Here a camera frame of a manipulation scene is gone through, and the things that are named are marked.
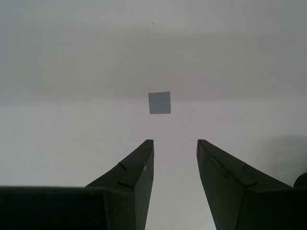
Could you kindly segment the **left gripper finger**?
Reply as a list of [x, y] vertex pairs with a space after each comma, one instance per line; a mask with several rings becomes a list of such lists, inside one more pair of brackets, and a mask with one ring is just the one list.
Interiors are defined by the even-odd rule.
[[197, 142], [201, 183], [218, 230], [305, 230], [307, 175], [289, 186], [210, 142]]
[[154, 142], [144, 141], [85, 187], [0, 189], [3, 230], [143, 230], [154, 181]]

